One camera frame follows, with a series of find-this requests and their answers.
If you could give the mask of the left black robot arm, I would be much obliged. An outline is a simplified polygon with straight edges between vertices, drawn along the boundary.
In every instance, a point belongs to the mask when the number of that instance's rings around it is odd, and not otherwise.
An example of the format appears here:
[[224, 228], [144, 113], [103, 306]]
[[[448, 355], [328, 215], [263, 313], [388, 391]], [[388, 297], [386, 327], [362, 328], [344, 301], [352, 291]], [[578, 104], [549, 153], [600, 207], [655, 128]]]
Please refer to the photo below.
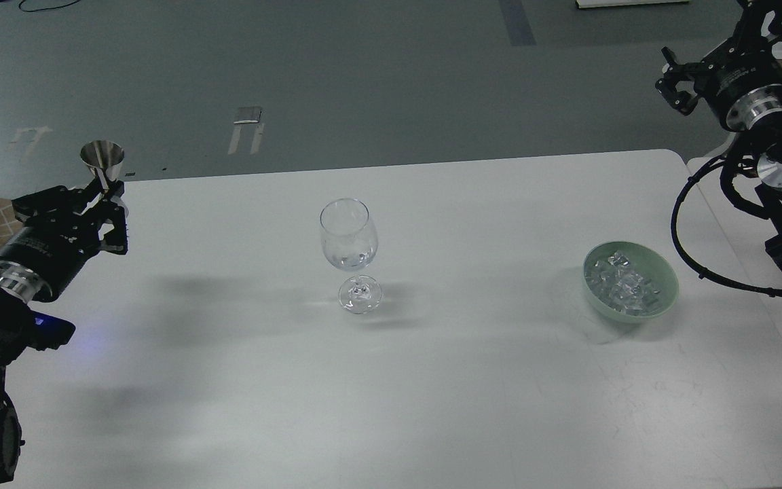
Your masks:
[[0, 247], [0, 484], [13, 480], [24, 439], [5, 389], [6, 369], [28, 348], [65, 346], [68, 320], [35, 312], [32, 302], [58, 300], [89, 259], [128, 250], [122, 181], [83, 188], [56, 186], [13, 201], [22, 228]]

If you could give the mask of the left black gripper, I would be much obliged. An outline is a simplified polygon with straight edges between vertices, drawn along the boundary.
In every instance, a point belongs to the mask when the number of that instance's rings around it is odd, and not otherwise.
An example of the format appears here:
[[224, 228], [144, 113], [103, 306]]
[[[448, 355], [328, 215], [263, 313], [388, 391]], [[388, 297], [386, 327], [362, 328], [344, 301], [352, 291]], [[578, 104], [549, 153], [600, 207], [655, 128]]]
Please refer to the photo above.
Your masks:
[[54, 302], [99, 251], [125, 255], [124, 193], [124, 182], [113, 183], [93, 208], [95, 185], [57, 185], [13, 199], [24, 227], [0, 248], [0, 288], [26, 304]]

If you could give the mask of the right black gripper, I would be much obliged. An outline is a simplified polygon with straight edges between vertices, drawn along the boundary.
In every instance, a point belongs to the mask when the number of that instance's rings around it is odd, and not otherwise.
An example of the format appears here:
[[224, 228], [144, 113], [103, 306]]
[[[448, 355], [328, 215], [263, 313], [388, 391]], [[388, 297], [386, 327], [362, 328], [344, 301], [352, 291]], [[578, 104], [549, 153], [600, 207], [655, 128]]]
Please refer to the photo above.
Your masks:
[[665, 65], [655, 89], [682, 115], [690, 115], [703, 97], [724, 130], [741, 132], [782, 111], [782, 67], [773, 56], [782, 58], [782, 1], [735, 3], [741, 18], [734, 46], [726, 40], [701, 61], [683, 64], [662, 47]]

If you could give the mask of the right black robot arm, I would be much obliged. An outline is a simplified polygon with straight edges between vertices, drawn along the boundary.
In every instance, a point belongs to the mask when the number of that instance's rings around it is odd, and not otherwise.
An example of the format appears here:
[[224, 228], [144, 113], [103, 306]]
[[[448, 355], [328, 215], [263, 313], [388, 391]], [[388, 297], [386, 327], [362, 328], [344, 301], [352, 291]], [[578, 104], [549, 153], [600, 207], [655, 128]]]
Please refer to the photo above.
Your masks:
[[673, 205], [671, 241], [676, 253], [699, 278], [733, 290], [782, 298], [782, 288], [749, 285], [727, 278], [687, 253], [677, 232], [682, 204], [704, 177], [719, 171], [724, 198], [737, 211], [769, 222], [774, 235], [764, 251], [782, 273], [782, 66], [772, 50], [782, 43], [782, 1], [741, 1], [741, 17], [725, 41], [696, 62], [677, 61], [661, 52], [665, 68], [655, 88], [680, 114], [705, 102], [729, 137], [692, 174]]

